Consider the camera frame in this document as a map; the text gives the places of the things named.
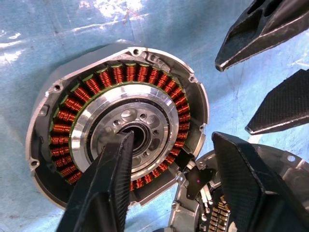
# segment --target carbon fiber part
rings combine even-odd
[[[299,70],[270,91],[246,127],[250,134],[309,123],[309,70]]]
[[[255,0],[230,28],[215,65],[224,71],[309,27],[308,0]]]
[[[309,230],[309,213],[250,143],[218,132],[212,140],[225,200],[239,232]]]

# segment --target copper coil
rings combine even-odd
[[[73,173],[75,170],[76,170],[76,167],[75,167],[74,164],[72,164],[71,166],[66,167],[65,169],[61,170],[60,172],[63,176],[67,176],[67,175]]]
[[[82,172],[78,171],[77,173],[74,173],[72,176],[70,176],[68,178],[68,181],[70,182],[70,184],[74,184],[75,182],[79,180],[79,178],[81,178],[81,176],[82,176]]]
[[[76,97],[78,97],[83,102],[87,102],[90,99],[89,94],[82,87],[79,87],[77,90],[75,90],[74,94],[75,94]]]
[[[172,155],[174,155],[174,156],[178,156],[179,153],[180,153],[180,149],[178,149],[178,148],[173,148],[173,149],[170,151],[170,153],[171,153]]]
[[[165,161],[166,161],[167,163],[171,164],[171,163],[173,163],[173,162],[175,161],[175,159],[176,159],[176,158],[175,158],[174,156],[168,155],[168,156],[166,157]]]
[[[141,65],[139,74],[137,75],[137,80],[140,82],[145,82],[147,73],[148,73],[148,66]]]
[[[56,164],[57,167],[63,167],[63,166],[65,166],[65,165],[67,165],[67,164],[69,164],[71,162],[72,162],[72,158],[69,155],[69,156],[65,156],[65,157],[57,159],[55,161],[55,164]]]
[[[179,141],[179,140],[176,140],[175,144],[174,144],[174,147],[183,147],[184,146],[184,141]]]
[[[155,178],[157,178],[158,176],[160,176],[160,172],[159,172],[159,170],[158,170],[157,168],[154,169],[151,173],[154,175]]]
[[[151,174],[147,174],[146,176],[144,176],[144,180],[145,180],[146,184],[148,184],[153,180],[153,178],[152,178]]]
[[[100,80],[105,88],[112,86],[112,79],[107,71],[107,68],[101,71]]]
[[[53,131],[58,133],[69,133],[71,126],[65,124],[54,124]]]
[[[180,131],[186,131],[190,128],[190,123],[181,123],[179,124],[179,130]]]
[[[158,79],[158,77],[159,77],[159,70],[158,69],[155,69],[155,68],[153,68],[152,70],[151,70],[151,73],[150,73],[150,76],[149,76],[149,83],[150,84],[155,84],[155,82],[157,81],[157,79]]]
[[[91,77],[89,80],[85,81],[85,83],[93,94],[100,92],[100,87],[94,77]]]
[[[56,147],[50,150],[53,156],[63,156],[67,153],[70,153],[70,149],[68,146]]]
[[[159,88],[162,88],[165,85],[165,83],[168,81],[168,79],[169,79],[169,76],[166,73],[163,73],[161,77],[159,78],[157,86]]]
[[[189,119],[190,119],[190,114],[179,116],[179,121],[180,122],[186,122],[186,121],[189,121]]]
[[[66,122],[73,122],[76,115],[66,110],[59,110],[57,118]]]
[[[112,72],[114,73],[114,78],[117,84],[123,83],[124,74],[122,72],[122,65],[112,66]]]
[[[136,180],[136,188],[139,189],[140,187],[143,187],[143,186],[144,186],[143,179],[142,178],[137,179]]]
[[[58,144],[68,144],[69,137],[68,136],[53,136],[50,138],[50,143],[54,145]]]
[[[176,82],[173,80],[170,80],[167,85],[164,87],[164,91],[169,94],[176,86]]]
[[[178,114],[181,115],[189,110],[189,105],[182,105],[181,107],[177,108]]]
[[[64,102],[64,105],[74,111],[80,111],[83,107],[78,101],[72,98],[67,98]]]
[[[126,81],[134,81],[136,64],[126,64]]]
[[[174,91],[170,92],[169,95],[173,100],[175,100],[182,92],[183,90],[177,87]]]
[[[182,96],[181,98],[179,98],[176,102],[175,102],[175,105],[176,107],[184,104],[185,102],[187,101],[187,98],[185,98],[185,96]]]
[[[134,182],[131,181],[131,183],[130,183],[130,191],[133,191],[133,190],[134,190]]]
[[[167,168],[168,168],[168,165],[166,164],[166,163],[161,163],[160,165],[159,165],[159,168],[162,170],[162,171],[165,171]]]
[[[180,132],[177,134],[177,139],[186,139],[188,136],[188,132]]]

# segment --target hub hole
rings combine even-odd
[[[140,119],[141,119],[141,120],[145,120],[145,119],[146,119],[146,117],[147,117],[147,115],[146,115],[146,114],[144,114],[144,113],[142,113],[142,114],[140,115]]]
[[[114,127],[118,127],[120,125],[120,121],[115,120],[112,124],[114,125]]]

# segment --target bolt hole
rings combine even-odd
[[[159,131],[158,130],[155,130],[154,132],[153,132],[153,135],[154,136],[156,136],[156,135],[158,135],[159,134]]]
[[[115,120],[112,124],[114,125],[114,127],[118,127],[120,125],[120,121]]]
[[[60,85],[55,85],[55,86],[54,86],[54,90],[55,90],[55,91],[60,91],[60,90],[61,90]]]
[[[134,55],[138,55],[140,53],[140,51],[138,49],[134,49],[133,54]]]
[[[38,165],[38,162],[37,161],[32,161],[31,162],[31,166],[37,166]]]
[[[140,119],[145,120],[145,119],[146,119],[146,117],[147,117],[147,115],[146,115],[146,114],[144,114],[144,113],[140,114]]]
[[[295,161],[295,157],[294,157],[294,156],[289,155],[289,156],[288,156],[288,161],[290,161],[290,162],[294,162],[294,161]]]

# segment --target black carbon fiber piece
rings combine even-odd
[[[134,134],[109,141],[77,182],[58,232],[123,232],[129,204]]]
[[[246,131],[262,134],[309,123],[309,70],[299,70],[270,91]]]
[[[238,232],[309,231],[308,212],[250,143],[218,132],[212,141]]]

